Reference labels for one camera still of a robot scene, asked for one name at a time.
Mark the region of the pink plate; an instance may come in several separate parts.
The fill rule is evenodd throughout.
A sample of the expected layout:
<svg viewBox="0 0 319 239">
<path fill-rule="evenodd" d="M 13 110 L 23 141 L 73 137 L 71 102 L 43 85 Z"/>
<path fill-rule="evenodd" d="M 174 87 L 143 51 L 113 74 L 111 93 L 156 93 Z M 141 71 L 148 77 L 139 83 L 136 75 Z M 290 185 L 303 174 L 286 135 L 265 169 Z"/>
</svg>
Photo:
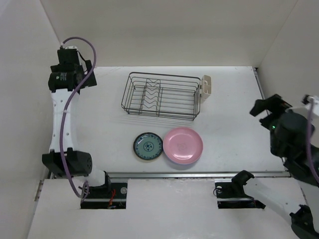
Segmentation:
<svg viewBox="0 0 319 239">
<path fill-rule="evenodd" d="M 203 141 L 196 131 L 187 127 L 177 127 L 165 135 L 163 151 L 168 158 L 200 158 Z"/>
</svg>

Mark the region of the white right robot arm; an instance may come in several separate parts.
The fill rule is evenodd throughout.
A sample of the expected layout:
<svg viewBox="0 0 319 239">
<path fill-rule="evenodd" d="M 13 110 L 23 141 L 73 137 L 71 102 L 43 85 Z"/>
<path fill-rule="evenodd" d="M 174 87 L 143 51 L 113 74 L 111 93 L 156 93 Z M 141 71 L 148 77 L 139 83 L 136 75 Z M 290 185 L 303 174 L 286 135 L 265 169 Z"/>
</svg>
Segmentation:
<svg viewBox="0 0 319 239">
<path fill-rule="evenodd" d="M 274 94 L 256 100 L 250 115 L 263 111 L 269 115 L 259 122 L 270 132 L 270 152 L 284 158 L 284 167 L 297 180 L 307 204 L 301 205 L 283 197 L 264 185 L 252 173 L 242 170 L 231 180 L 231 191 L 236 196 L 246 195 L 260 201 L 290 224 L 300 239 L 319 237 L 319 149 L 311 138 L 316 128 L 313 119 L 319 115 L 319 98 L 305 95 L 302 107 L 293 107 Z"/>
</svg>

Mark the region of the wire dish rack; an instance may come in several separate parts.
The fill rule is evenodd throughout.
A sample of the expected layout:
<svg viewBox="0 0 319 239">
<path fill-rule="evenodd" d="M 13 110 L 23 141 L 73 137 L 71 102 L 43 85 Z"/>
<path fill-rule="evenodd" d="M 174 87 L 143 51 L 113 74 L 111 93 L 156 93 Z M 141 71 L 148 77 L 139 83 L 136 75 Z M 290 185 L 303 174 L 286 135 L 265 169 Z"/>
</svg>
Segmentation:
<svg viewBox="0 0 319 239">
<path fill-rule="evenodd" d="M 192 76 L 131 72 L 121 107 L 130 115 L 193 121 L 201 108 L 201 80 Z"/>
</svg>

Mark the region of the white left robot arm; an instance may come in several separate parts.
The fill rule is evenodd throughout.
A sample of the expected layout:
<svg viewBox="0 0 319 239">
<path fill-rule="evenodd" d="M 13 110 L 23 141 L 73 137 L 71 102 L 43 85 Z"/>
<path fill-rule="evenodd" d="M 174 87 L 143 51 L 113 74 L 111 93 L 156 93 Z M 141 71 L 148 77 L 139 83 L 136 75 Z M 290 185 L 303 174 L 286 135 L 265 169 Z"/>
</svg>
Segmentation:
<svg viewBox="0 0 319 239">
<path fill-rule="evenodd" d="M 53 103 L 53 130 L 49 152 L 42 163 L 59 178 L 75 177 L 88 183 L 98 196 L 110 195 L 112 186 L 108 174 L 93 165 L 92 156 L 79 149 L 76 133 L 79 83 L 92 71 L 76 46 L 57 51 L 59 63 L 50 67 L 48 87 Z"/>
</svg>

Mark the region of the blue plate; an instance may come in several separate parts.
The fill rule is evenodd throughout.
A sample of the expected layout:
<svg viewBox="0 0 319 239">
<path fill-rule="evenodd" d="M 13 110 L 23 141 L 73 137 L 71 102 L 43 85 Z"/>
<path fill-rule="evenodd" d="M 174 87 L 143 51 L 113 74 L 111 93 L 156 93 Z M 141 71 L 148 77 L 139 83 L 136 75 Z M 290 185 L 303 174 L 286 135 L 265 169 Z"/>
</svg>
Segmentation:
<svg viewBox="0 0 319 239">
<path fill-rule="evenodd" d="M 176 157 L 172 157 L 172 158 L 168 158 L 168 159 L 169 159 L 169 161 L 171 161 L 175 164 L 178 164 L 178 165 L 192 165 L 199 160 L 199 158 L 186 159 L 186 158 L 176 158 Z"/>
</svg>

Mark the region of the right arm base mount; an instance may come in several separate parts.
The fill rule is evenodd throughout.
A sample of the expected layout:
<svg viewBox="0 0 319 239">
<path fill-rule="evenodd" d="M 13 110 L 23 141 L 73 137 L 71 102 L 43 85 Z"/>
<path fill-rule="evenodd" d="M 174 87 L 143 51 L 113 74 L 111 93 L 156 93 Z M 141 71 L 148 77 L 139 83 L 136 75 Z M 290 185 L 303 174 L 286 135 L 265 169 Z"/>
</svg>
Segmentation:
<svg viewBox="0 0 319 239">
<path fill-rule="evenodd" d="M 214 196 L 217 198 L 218 209 L 265 209 L 265 205 L 247 196 L 243 189 L 235 191 L 231 182 L 215 182 Z"/>
</svg>

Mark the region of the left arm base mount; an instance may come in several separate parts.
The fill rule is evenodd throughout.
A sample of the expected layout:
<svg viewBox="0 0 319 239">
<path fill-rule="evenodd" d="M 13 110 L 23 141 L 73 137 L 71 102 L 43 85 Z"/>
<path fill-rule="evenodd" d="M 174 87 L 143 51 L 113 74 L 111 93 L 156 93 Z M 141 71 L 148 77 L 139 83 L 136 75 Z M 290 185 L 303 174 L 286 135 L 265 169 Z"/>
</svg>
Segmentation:
<svg viewBox="0 0 319 239">
<path fill-rule="evenodd" d="M 90 187 L 89 195 L 80 203 L 80 209 L 126 209 L 128 182 Z"/>
</svg>

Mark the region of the teal patterned plate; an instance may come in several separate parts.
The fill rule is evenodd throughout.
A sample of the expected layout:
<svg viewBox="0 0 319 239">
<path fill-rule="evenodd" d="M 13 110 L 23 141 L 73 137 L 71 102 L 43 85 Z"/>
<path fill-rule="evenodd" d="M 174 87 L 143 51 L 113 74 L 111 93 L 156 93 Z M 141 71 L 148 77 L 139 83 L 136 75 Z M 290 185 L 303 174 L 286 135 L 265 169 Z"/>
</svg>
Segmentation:
<svg viewBox="0 0 319 239">
<path fill-rule="evenodd" d="M 145 161 L 157 159 L 163 152 L 163 140 L 153 132 L 144 132 L 133 143 L 135 155 Z"/>
</svg>

